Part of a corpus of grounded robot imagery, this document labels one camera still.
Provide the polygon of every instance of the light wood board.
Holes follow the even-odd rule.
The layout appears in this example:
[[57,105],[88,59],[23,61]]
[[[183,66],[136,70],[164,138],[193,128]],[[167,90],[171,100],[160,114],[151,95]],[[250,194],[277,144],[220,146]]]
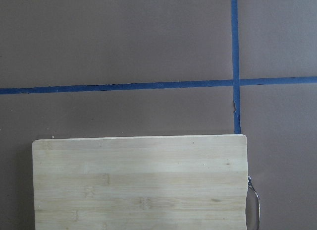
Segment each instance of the light wood board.
[[36,230],[245,230],[244,135],[37,140]]

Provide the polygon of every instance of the curved metal handle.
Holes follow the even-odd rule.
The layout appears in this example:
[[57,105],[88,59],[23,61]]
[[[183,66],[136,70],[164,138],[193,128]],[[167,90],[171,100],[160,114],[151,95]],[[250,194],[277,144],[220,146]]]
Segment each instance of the curved metal handle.
[[248,176],[248,187],[255,193],[255,196],[257,198],[257,203],[258,203],[258,209],[257,209],[257,216],[258,216],[258,223],[257,223],[257,229],[260,229],[260,222],[261,222],[261,215],[260,215],[260,198],[256,190],[254,189],[252,182],[251,182],[251,177]]

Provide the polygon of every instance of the wooden cutting board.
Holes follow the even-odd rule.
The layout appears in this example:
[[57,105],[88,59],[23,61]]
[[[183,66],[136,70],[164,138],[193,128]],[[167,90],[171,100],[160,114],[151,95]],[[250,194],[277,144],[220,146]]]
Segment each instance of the wooden cutting board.
[[244,135],[33,143],[36,230],[245,230]]

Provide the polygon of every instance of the gray surface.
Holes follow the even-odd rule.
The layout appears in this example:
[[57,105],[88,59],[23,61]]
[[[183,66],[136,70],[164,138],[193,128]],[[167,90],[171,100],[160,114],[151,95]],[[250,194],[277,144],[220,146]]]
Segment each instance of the gray surface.
[[34,229],[36,139],[228,134],[232,88],[0,95],[0,229]]
[[232,78],[230,0],[0,0],[0,88]]
[[317,229],[317,84],[241,88],[262,230]]
[[317,76],[317,0],[238,0],[240,77]]

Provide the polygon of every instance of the blue tape line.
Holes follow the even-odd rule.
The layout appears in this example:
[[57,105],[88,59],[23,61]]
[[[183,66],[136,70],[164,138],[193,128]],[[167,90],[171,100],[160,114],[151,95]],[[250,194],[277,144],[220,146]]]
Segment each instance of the blue tape line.
[[1,88],[0,95],[62,93],[62,92],[81,92],[81,91],[176,89],[176,88],[217,87],[217,86],[232,86],[232,80],[178,81],[178,82],[132,83],[132,84],[112,84],[112,85],[70,85],[70,86],[49,86],[49,87],[34,87],[34,88]]
[[232,29],[232,68],[233,68],[233,113],[234,133],[241,133],[240,124],[240,71],[239,71],[239,32],[238,32],[238,0],[231,0]]
[[317,83],[317,76],[241,79],[240,85],[278,85],[278,84],[305,84]]

